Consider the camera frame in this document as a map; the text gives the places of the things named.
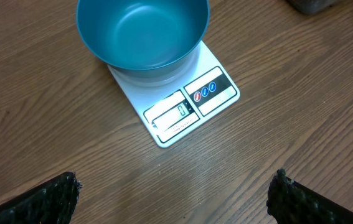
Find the clear plastic container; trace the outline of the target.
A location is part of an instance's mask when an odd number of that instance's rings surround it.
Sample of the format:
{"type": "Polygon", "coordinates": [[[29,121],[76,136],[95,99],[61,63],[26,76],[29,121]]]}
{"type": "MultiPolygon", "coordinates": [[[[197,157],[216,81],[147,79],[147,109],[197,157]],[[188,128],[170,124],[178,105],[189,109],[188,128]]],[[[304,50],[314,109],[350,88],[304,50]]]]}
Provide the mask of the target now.
{"type": "Polygon", "coordinates": [[[286,2],[298,12],[309,16],[318,14],[340,1],[341,0],[286,0],[286,2]]]}

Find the blue metal bowl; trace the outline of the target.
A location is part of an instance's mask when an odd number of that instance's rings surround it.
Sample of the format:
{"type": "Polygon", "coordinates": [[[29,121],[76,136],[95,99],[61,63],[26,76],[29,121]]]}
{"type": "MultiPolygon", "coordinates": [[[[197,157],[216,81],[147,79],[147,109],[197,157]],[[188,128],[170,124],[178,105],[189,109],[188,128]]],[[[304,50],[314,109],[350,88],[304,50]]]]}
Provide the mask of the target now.
{"type": "Polygon", "coordinates": [[[184,63],[210,21],[208,0],[79,0],[82,42],[102,62],[136,77],[184,63]]]}

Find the white digital kitchen scale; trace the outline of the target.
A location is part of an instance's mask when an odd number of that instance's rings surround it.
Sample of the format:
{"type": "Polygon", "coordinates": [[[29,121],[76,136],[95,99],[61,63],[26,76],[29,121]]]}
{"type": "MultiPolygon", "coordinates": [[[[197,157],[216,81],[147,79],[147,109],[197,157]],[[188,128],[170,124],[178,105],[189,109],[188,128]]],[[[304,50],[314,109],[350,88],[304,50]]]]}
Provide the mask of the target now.
{"type": "Polygon", "coordinates": [[[166,148],[236,102],[240,90],[201,42],[172,72],[155,78],[110,72],[159,147],[166,148]]]}

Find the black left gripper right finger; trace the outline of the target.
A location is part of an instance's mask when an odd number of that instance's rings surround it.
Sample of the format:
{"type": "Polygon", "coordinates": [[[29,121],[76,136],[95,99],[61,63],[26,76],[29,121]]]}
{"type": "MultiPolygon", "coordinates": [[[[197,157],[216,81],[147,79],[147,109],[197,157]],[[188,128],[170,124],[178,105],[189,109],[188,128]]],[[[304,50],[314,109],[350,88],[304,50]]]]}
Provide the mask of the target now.
{"type": "Polygon", "coordinates": [[[279,169],[268,189],[267,213],[278,224],[353,224],[353,212],[286,176],[279,169]]]}

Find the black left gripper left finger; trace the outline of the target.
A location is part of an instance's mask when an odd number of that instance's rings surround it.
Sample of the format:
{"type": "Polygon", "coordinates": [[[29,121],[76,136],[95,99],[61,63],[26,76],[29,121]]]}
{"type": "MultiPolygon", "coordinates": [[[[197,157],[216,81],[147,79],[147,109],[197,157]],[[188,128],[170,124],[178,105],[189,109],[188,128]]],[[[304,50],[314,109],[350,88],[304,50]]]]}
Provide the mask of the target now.
{"type": "Polygon", "coordinates": [[[0,224],[69,224],[82,183],[64,172],[0,205],[0,224]]]}

